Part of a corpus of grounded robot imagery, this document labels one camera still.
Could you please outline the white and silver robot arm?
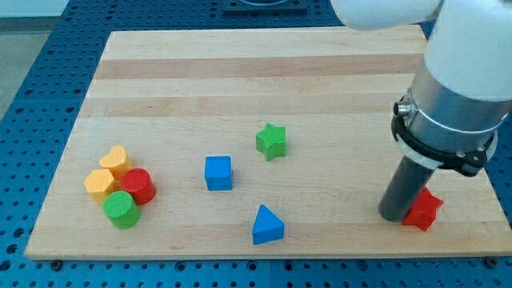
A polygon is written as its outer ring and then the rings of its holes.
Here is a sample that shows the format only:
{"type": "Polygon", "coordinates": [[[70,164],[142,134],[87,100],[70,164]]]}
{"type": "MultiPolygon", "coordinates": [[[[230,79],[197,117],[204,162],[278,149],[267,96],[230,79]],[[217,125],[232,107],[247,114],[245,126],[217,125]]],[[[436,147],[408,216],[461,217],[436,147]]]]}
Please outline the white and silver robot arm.
{"type": "Polygon", "coordinates": [[[511,110],[508,1],[331,3],[347,27],[377,30],[434,19],[410,88],[394,104],[392,135],[407,160],[429,170],[476,175],[511,110]]]}

